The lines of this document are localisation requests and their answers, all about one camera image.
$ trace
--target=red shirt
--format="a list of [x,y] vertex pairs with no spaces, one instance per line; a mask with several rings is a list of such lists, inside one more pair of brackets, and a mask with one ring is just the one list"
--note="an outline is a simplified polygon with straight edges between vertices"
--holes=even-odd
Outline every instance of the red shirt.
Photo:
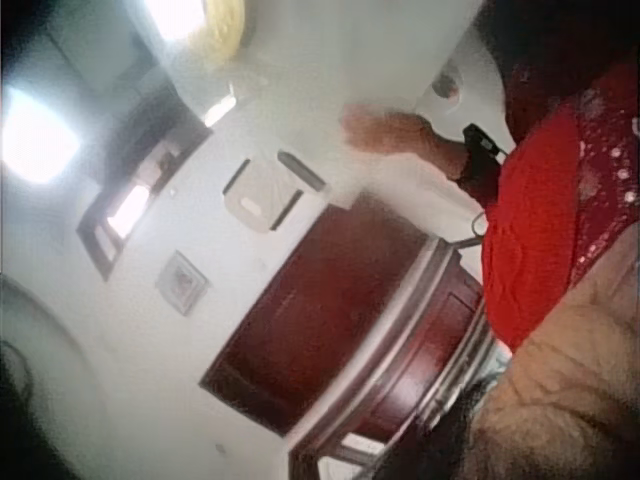
[[[634,56],[553,109],[501,171],[492,165],[467,190],[489,220],[488,318],[512,350],[638,221],[637,89]],[[497,197],[487,198],[482,184],[494,184],[495,175]]]

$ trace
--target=framed picture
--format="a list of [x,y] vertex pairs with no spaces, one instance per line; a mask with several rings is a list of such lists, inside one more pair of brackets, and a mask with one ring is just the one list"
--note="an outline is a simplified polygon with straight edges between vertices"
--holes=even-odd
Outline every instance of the framed picture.
[[205,276],[176,251],[160,273],[156,287],[173,308],[187,316],[208,283]]

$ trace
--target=hand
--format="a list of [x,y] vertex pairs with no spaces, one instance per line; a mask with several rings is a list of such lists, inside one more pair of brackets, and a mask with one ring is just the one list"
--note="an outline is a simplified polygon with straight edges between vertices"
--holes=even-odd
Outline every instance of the hand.
[[349,106],[342,118],[347,143],[356,150],[379,155],[418,153],[436,135],[431,124],[412,113],[375,114],[364,106]]

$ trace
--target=ceiling light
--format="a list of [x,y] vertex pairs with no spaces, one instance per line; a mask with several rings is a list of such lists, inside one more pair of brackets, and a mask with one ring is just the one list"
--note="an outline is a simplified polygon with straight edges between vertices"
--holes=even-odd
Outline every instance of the ceiling light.
[[67,166],[80,143],[53,112],[25,93],[5,90],[2,159],[20,177],[47,183]]
[[148,200],[149,189],[142,185],[136,185],[124,199],[116,214],[107,219],[111,228],[120,235],[120,238],[126,238],[131,233],[135,224],[142,217]]
[[202,0],[144,0],[166,41],[186,38],[205,25]]

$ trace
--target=window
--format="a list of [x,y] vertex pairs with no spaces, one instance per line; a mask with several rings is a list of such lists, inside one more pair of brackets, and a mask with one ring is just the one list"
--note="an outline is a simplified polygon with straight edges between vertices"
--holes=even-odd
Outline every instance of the window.
[[77,229],[105,281],[154,198],[210,134],[167,87],[109,140],[105,186]]

